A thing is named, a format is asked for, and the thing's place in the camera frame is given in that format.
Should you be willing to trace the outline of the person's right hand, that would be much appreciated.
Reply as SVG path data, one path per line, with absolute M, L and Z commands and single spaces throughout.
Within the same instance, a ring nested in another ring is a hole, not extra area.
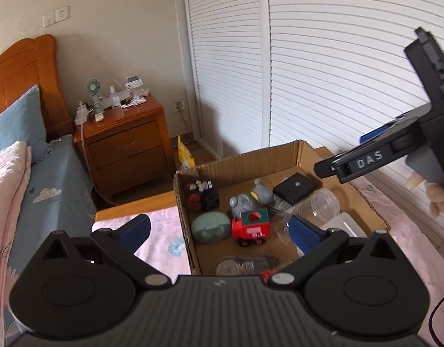
M 444 166 L 435 152 L 429 146 L 423 145 L 408 155 L 406 164 L 412 169 L 412 174 L 406 181 L 406 188 L 413 190 L 420 184 L 425 185 L 431 216 L 437 218 L 444 214 Z

